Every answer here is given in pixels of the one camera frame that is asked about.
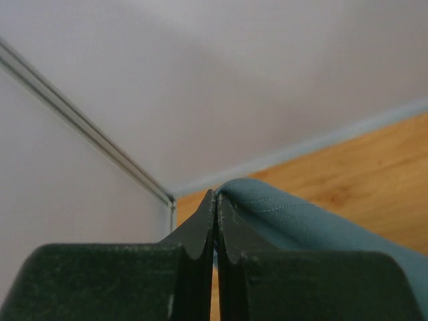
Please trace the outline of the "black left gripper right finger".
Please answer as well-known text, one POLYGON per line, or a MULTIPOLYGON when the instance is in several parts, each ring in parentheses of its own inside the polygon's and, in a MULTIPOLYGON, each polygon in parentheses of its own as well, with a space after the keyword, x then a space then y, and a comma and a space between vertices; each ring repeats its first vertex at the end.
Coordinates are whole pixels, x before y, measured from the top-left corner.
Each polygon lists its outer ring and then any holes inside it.
POLYGON ((371 251, 286 251, 217 200, 222 320, 422 320, 402 269, 371 251))

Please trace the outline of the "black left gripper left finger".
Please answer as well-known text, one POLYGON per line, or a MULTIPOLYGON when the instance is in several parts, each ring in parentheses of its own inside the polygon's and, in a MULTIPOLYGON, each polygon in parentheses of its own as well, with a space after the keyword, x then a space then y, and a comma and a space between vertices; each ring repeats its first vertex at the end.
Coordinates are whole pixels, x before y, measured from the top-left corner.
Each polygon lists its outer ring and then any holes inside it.
POLYGON ((215 194, 157 243, 47 244, 22 265, 2 320, 208 320, 215 194))

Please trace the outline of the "blue-grey t-shirt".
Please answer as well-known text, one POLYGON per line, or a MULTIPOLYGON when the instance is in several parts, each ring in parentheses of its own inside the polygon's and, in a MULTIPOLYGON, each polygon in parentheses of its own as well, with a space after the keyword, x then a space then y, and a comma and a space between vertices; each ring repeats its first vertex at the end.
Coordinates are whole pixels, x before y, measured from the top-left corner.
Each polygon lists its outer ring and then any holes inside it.
POLYGON ((377 251, 391 256, 427 315, 427 256, 257 179, 233 179, 215 193, 228 198, 247 223, 282 249, 377 251))

